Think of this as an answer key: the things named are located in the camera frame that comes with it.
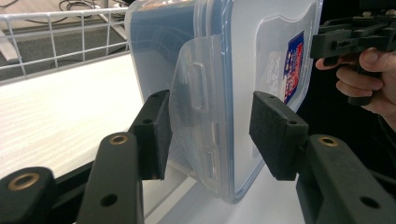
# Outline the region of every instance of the finger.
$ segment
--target finger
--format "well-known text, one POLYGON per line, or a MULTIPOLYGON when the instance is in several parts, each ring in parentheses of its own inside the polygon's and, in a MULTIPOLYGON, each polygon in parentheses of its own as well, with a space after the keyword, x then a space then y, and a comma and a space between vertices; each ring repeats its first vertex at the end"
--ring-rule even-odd
POLYGON ((339 65, 339 63, 335 64, 335 65, 326 66, 326 65, 324 65, 324 58, 318 59, 317 62, 315 63, 315 67, 318 70, 333 69, 333 68, 337 67, 338 65, 339 65))
POLYGON ((351 96, 351 97, 364 97, 364 96, 373 95, 373 91, 362 90, 362 89, 350 86, 341 80, 335 84, 335 87, 337 88, 337 90, 339 90, 344 95, 351 96))
POLYGON ((396 55, 370 48, 361 53, 361 67, 369 72, 396 72, 396 55))
POLYGON ((348 86, 366 91, 378 91, 383 87, 380 78, 358 74, 354 66, 344 66, 338 69, 337 77, 348 86))
POLYGON ((318 70, 328 70, 328 69, 333 69, 333 68, 335 68, 335 67, 337 67, 338 65, 340 65, 340 64, 343 64, 343 63, 350 63, 350 64, 355 64, 357 61, 358 61, 358 59, 359 59, 359 54, 356 54, 356 53, 350 53, 350 54, 347 54, 347 55, 341 55, 339 58, 338 58, 338 62, 337 62, 337 64, 334 64, 334 65, 324 65, 325 64, 325 59, 324 58, 321 58, 321 59, 318 59, 317 60, 317 62, 315 63, 315 67, 318 69, 318 70))

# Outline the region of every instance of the cable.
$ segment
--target cable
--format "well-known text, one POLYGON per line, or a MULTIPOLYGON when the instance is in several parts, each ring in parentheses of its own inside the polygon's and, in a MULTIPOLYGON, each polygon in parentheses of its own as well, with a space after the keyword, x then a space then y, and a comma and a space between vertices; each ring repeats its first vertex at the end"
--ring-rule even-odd
POLYGON ((369 170, 369 171, 373 175, 373 177, 375 177, 376 179, 382 180, 382 181, 384 181, 384 182, 386 182, 388 184, 396 186, 396 180, 395 179, 393 179, 393 178, 391 178, 389 176, 386 176, 386 175, 381 175, 380 173, 372 171, 372 170, 369 170))
MULTIPOLYGON (((65 10, 67 10, 67 11, 72 10, 72 7, 86 7, 86 8, 89 8, 89 9, 95 9, 96 8, 96 4, 95 4, 94 0, 91 0, 91 1, 85 1, 85 0, 75 0, 75 1, 62 0, 58 4, 58 7, 59 7, 59 9, 61 11, 64 11, 64 9, 63 9, 64 3, 67 3, 66 8, 65 8, 65 10)), ((84 19, 89 19, 91 17, 92 16, 87 16, 87 17, 84 17, 84 19)), ((58 22, 66 20, 67 18, 68 17, 64 17, 64 18, 62 18, 60 20, 52 21, 51 23, 52 24, 58 23, 58 22)), ((33 20, 26 20, 26 21, 39 23, 39 24, 48 24, 46 21, 33 21, 33 20)))
POLYGON ((10 3, 8 3, 8 4, 5 4, 5 5, 3 5, 3 6, 0 6, 0 7, 9 7, 9 6, 14 5, 14 4, 17 3, 18 1, 20 1, 20 0, 14 0, 14 1, 12 1, 12 2, 10 2, 10 3))

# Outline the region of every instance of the screw hole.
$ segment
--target screw hole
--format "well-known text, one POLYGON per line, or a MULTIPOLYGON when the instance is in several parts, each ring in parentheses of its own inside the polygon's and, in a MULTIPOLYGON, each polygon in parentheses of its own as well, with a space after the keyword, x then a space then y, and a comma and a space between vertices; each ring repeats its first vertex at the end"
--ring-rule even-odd
POLYGON ((143 120, 143 123, 150 124, 150 123, 152 123, 152 119, 145 119, 145 120, 143 120))
POLYGON ((379 208, 380 207, 379 203, 376 200, 374 200, 372 198, 369 198, 369 197, 364 197, 364 196, 361 197, 361 202, 364 203, 365 205, 369 206, 369 207, 372 207, 372 208, 379 208))
POLYGON ((319 142, 323 145, 328 146, 328 147, 337 147, 338 146, 337 141, 330 137, 321 137, 321 138, 319 138, 319 142))
POLYGON ((109 194, 106 197, 104 197, 101 201, 100 204, 103 207, 109 207, 111 205, 113 205, 114 203, 116 203, 118 200, 117 195, 115 194, 109 194))
POLYGON ((10 190, 21 190, 31 187, 35 182, 38 181, 40 175, 37 173, 28 173, 15 177, 8 184, 10 190))
POLYGON ((111 145, 121 145, 128 140, 128 137, 125 135, 116 135, 110 139, 111 145))

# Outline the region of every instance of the plastic food container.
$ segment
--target plastic food container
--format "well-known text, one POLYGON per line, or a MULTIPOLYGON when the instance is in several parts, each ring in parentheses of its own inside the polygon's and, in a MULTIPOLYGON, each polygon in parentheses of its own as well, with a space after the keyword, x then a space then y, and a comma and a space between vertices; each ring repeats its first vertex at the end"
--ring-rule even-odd
POLYGON ((264 165, 248 135, 253 92, 272 93, 294 111, 305 98, 321 7, 322 0, 143 0, 128 9, 143 100, 171 91, 171 151, 227 203, 243 198, 264 165))

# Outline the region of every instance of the brass screw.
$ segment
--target brass screw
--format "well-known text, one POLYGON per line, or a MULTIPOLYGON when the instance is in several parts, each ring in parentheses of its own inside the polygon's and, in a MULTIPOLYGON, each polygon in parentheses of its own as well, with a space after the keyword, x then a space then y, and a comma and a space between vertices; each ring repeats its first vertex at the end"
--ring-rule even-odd
POLYGON ((13 191, 27 189, 37 182, 39 177, 40 175, 38 173, 26 173, 19 175, 9 182, 8 189, 13 191))
POLYGON ((121 145, 128 141, 128 137, 125 135, 116 135, 110 138, 110 144, 111 145, 121 145))

